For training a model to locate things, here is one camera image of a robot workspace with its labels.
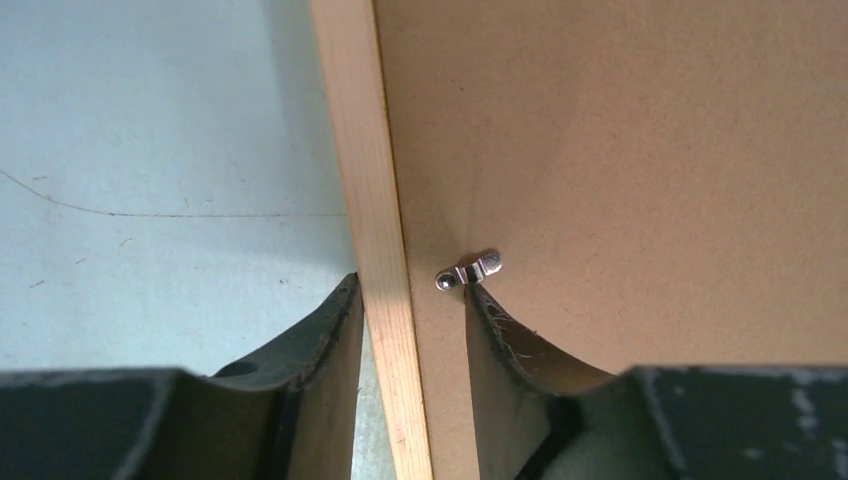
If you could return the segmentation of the orange wooden picture frame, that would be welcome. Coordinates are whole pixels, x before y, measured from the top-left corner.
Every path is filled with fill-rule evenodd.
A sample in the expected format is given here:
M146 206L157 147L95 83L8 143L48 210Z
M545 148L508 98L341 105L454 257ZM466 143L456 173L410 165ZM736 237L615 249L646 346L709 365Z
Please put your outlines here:
M310 7L395 473L431 479L374 5L313 1Z

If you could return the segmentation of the brown cardboard backing board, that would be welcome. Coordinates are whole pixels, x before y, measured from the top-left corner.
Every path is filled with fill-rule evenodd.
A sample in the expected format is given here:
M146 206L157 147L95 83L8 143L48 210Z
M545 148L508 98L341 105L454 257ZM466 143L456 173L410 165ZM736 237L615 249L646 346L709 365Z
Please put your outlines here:
M843 1L375 5L433 472L479 475L460 290L608 372L847 360Z

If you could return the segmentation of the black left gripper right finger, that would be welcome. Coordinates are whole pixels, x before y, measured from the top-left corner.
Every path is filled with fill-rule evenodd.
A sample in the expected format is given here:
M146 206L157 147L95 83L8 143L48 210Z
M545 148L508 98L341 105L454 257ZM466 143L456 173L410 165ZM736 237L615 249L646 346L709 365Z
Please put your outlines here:
M595 368L465 293L484 479L843 479L843 366Z

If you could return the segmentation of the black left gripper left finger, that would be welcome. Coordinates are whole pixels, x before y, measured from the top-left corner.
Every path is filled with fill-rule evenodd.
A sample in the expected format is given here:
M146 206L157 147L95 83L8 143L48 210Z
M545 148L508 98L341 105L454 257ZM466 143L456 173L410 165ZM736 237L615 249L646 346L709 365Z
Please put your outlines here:
M347 479L364 307L349 274L309 315L211 376L5 372L5 479Z

